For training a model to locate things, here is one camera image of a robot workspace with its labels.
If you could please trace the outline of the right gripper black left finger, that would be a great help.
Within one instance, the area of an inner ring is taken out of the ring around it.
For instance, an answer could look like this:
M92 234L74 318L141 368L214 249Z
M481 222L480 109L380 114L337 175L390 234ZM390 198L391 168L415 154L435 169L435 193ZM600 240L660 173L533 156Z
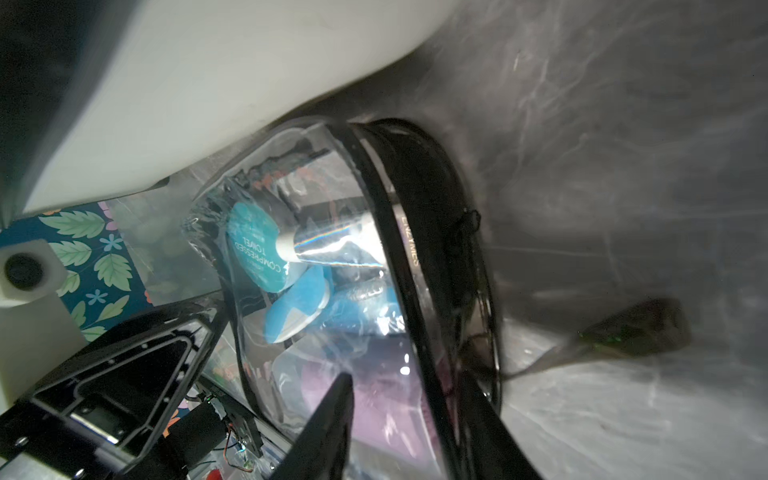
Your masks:
M353 378L341 373L269 479L342 479L349 458L353 419Z

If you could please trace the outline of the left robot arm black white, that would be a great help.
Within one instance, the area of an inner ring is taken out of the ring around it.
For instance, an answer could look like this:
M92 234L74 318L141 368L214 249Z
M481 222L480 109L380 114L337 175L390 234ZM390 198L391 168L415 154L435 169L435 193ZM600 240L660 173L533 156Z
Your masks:
M218 294L109 330L1 418L5 479L188 479L257 471L254 414L204 375L230 315Z

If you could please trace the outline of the white black suitcase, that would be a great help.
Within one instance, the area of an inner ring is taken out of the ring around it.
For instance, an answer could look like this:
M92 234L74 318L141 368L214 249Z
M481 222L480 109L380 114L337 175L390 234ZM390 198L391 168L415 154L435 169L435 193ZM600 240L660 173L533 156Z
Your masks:
M454 1L5 1L1 222L130 195L422 45Z

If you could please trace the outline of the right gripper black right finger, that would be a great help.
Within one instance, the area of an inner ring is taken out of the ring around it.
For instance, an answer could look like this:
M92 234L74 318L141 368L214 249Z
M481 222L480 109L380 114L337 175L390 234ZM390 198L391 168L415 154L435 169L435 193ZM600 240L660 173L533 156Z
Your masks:
M458 419L469 479L541 479L467 372L458 376Z

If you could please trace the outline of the clear toiletry pouch black trim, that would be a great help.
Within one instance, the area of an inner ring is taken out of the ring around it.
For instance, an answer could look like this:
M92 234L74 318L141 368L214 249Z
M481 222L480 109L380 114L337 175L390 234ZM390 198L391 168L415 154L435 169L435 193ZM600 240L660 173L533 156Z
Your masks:
M420 126L308 117L216 172L183 230L219 275L261 421L294 443L346 374L349 476L457 479L459 351L493 324L479 223Z

